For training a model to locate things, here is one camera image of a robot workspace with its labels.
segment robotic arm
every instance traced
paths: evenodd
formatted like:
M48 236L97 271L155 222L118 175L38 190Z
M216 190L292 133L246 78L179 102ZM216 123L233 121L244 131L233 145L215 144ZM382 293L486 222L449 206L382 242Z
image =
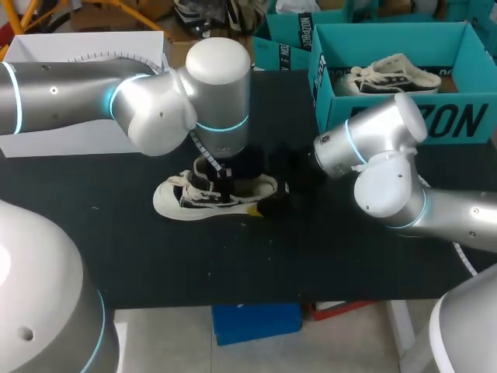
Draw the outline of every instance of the robotic arm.
M358 171L357 204L398 234L497 252L497 193L423 185L414 159L426 135L414 101L399 93L316 138L315 158L333 179Z
M145 155L169 153L194 128L216 158L229 158L244 148L250 57L241 44L204 40L191 48L186 66L178 71L164 72L143 58L111 57L3 62L0 134L114 119Z

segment floor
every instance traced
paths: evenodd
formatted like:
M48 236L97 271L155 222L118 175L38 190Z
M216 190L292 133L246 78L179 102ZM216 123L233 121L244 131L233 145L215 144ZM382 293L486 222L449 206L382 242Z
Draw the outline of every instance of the floor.
M408 302L416 332L434 304ZM210 307L117 311L115 322L124 351L120 373L398 373L382 302L320 322L306 319L298 333L223 347Z

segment sneaker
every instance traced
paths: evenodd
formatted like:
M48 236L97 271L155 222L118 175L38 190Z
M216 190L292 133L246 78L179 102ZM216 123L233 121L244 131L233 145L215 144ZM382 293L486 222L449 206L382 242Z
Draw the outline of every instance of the sneaker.
M402 53L374 62L367 68L354 67L337 81L337 96L369 96L407 92L430 95L438 92L438 75L414 66Z
M207 160L200 157L193 171L171 176L154 193L154 208L162 216L192 221L224 214L256 214L257 203L278 191L278 182L261 175L252 180L235 180L229 201L221 198L205 173Z

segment black tablecloth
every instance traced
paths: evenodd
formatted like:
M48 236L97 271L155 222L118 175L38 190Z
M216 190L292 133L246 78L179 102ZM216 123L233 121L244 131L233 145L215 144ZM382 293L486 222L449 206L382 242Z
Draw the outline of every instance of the black tablecloth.
M307 76L256 72L251 143L269 153L317 135ZM0 162L0 198L60 225L110 306L435 298L469 278L454 248L396 236L358 211L353 178L294 197L285 219L181 222L151 203L166 177L190 169L190 140L173 153L75 155ZM497 190L491 145L424 146L419 173L434 187ZM497 263L466 249L477 270Z

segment white box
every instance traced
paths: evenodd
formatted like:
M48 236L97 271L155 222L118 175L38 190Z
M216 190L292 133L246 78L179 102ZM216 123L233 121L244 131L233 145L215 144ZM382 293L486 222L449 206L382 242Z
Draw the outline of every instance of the white box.
M67 62L87 54L124 52L161 65L164 33L54 33L19 35L5 62ZM52 131L0 136L6 157L137 152L113 120L94 120Z

